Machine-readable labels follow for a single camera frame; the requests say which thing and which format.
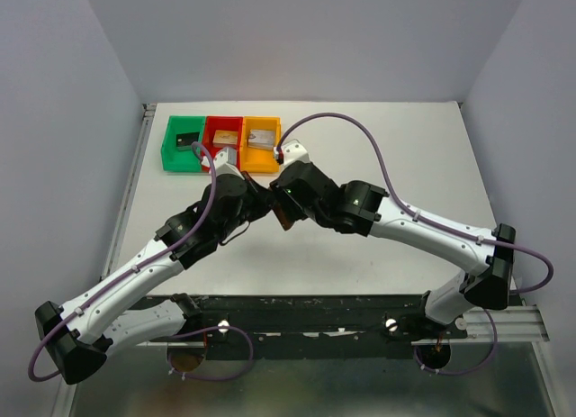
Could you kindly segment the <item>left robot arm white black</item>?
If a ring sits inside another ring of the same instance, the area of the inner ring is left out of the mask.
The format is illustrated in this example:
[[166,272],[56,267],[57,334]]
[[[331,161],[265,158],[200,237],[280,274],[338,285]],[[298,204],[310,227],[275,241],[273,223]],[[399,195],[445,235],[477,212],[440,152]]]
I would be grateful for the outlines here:
[[211,255],[239,226],[265,217],[272,192],[248,173],[213,177],[202,199],[171,216],[124,266],[63,304],[35,311],[39,350],[69,385],[97,372],[113,353],[156,339],[202,336],[202,311],[184,295],[147,309],[133,306],[149,291]]

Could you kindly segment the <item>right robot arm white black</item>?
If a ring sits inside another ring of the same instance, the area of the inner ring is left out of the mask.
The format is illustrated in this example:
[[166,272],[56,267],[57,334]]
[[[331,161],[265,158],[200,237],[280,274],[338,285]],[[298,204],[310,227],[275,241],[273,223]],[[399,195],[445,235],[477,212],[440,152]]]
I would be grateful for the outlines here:
[[508,225],[481,228],[478,237],[467,240],[409,218],[385,189],[359,180],[339,186],[311,162],[293,162],[270,189],[285,229],[311,219],[342,234],[398,241],[459,267],[454,278],[423,295],[422,310],[413,319],[424,337],[435,337],[473,307],[504,310],[509,305],[513,252],[489,243],[510,242],[515,231]]

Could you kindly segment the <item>brown leather card holder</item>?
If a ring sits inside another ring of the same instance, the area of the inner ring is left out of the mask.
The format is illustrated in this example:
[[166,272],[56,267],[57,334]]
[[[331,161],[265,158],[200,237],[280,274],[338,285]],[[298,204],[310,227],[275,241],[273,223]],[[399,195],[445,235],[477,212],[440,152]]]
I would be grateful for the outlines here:
[[274,196],[273,212],[284,231],[290,230],[293,225],[305,219],[302,209],[283,189],[272,190]]

